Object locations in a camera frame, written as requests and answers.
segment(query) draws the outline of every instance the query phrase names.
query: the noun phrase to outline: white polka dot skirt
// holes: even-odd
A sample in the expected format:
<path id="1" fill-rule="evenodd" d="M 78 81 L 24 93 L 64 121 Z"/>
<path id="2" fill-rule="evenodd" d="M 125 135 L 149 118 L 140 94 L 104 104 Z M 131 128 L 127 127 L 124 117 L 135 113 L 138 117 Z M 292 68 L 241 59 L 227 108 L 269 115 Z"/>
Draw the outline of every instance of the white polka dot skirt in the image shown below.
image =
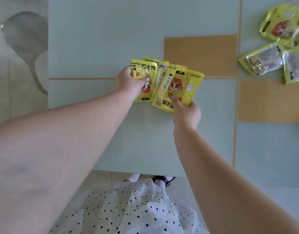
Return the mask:
<path id="1" fill-rule="evenodd" d="M 50 234 L 208 233 L 191 207 L 176 205 L 152 179 L 93 189 L 73 205 Z"/>

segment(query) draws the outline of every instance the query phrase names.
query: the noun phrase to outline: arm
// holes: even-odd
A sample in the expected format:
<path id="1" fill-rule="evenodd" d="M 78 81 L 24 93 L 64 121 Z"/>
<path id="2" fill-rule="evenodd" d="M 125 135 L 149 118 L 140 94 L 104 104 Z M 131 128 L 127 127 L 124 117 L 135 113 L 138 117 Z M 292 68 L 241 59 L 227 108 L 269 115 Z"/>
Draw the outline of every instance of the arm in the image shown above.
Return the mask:
<path id="1" fill-rule="evenodd" d="M 0 125 L 0 234 L 49 231 L 145 84 L 130 72 L 115 92 Z"/>
<path id="2" fill-rule="evenodd" d="M 174 140 L 210 233 L 299 233 L 299 223 L 230 166 L 196 131 L 201 113 L 173 102 Z"/>

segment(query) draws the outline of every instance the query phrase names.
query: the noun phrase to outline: brown rectangle on table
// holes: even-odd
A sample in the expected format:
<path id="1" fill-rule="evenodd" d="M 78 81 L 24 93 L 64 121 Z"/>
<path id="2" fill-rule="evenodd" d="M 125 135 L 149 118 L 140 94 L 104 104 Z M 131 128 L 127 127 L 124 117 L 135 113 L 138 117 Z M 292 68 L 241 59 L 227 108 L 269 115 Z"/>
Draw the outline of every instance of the brown rectangle on table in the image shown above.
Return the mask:
<path id="1" fill-rule="evenodd" d="M 239 97 L 239 121 L 299 123 L 299 82 L 244 79 Z"/>
<path id="2" fill-rule="evenodd" d="M 205 76 L 236 76 L 237 35 L 165 38 L 163 60 Z"/>

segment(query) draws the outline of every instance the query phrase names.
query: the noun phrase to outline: person's left hand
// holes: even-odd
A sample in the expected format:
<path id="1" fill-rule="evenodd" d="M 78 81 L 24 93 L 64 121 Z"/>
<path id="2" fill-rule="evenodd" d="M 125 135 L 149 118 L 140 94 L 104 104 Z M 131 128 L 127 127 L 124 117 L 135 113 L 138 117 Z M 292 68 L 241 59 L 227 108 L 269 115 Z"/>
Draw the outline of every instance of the person's left hand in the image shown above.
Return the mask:
<path id="1" fill-rule="evenodd" d="M 141 88 L 146 84 L 146 79 L 134 79 L 130 74 L 131 68 L 129 66 L 119 72 L 117 90 L 126 92 L 134 100 L 141 93 Z"/>

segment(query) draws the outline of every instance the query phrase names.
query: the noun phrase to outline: stack of packets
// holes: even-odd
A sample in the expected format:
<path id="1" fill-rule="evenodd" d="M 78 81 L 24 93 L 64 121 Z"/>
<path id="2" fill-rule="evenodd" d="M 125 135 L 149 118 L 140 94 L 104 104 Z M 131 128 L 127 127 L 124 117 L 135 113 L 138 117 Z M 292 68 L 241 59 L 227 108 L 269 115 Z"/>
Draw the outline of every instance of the stack of packets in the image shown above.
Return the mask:
<path id="1" fill-rule="evenodd" d="M 275 41 L 239 59 L 250 75 L 263 75 L 284 67 L 286 84 L 299 82 L 299 0 L 268 11 L 262 36 Z"/>
<path id="2" fill-rule="evenodd" d="M 144 57 L 143 60 L 131 61 L 131 76 L 135 79 L 146 78 L 135 102 L 151 102 L 153 106 L 173 113 L 172 98 L 177 97 L 186 107 L 197 91 L 202 73 L 187 69 L 186 66 Z"/>

